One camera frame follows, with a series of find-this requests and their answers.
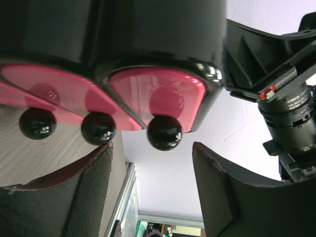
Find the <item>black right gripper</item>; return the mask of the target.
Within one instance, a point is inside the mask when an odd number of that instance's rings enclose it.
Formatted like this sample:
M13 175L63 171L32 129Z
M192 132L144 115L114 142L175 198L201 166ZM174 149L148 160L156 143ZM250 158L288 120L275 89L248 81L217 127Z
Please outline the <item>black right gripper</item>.
M316 14L299 31L269 34L227 21L225 88L247 101L284 98L316 73Z

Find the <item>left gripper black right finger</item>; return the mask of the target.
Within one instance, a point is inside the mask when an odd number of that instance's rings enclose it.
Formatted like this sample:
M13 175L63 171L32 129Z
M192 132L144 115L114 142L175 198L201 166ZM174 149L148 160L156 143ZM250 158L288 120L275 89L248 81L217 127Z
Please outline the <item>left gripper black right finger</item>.
M208 237L313 237L316 180L282 182L193 143L193 165Z

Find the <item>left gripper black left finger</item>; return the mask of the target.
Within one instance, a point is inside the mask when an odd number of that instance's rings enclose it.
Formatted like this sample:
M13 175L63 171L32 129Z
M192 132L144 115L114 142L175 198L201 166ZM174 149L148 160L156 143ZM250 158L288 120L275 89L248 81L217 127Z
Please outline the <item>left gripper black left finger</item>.
M0 189L2 237L97 237L113 161L112 144L21 185Z

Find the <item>black top drawer knob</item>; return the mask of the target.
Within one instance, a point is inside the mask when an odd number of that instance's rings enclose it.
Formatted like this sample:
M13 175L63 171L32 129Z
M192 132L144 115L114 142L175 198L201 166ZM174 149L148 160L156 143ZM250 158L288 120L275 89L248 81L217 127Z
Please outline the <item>black top drawer knob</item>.
M180 122L170 116L155 116L147 126L147 139L159 151L170 151L179 145L182 139Z

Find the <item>pink top drawer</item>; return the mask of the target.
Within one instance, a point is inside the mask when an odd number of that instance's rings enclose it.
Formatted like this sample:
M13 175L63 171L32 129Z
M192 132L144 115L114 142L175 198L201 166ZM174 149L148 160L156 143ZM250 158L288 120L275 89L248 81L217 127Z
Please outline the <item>pink top drawer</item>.
M144 124L154 116L176 118L189 132L196 119L205 84L189 73L160 67L136 67L114 73L111 88Z

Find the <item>black drawer organizer box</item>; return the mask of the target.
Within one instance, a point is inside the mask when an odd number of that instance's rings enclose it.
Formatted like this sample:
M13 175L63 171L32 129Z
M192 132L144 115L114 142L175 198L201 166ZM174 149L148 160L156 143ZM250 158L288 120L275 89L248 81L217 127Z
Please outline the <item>black drawer organizer box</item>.
M0 63L57 68L109 86L117 71L167 67L207 87L189 132L197 131L224 68L224 0L3 0Z

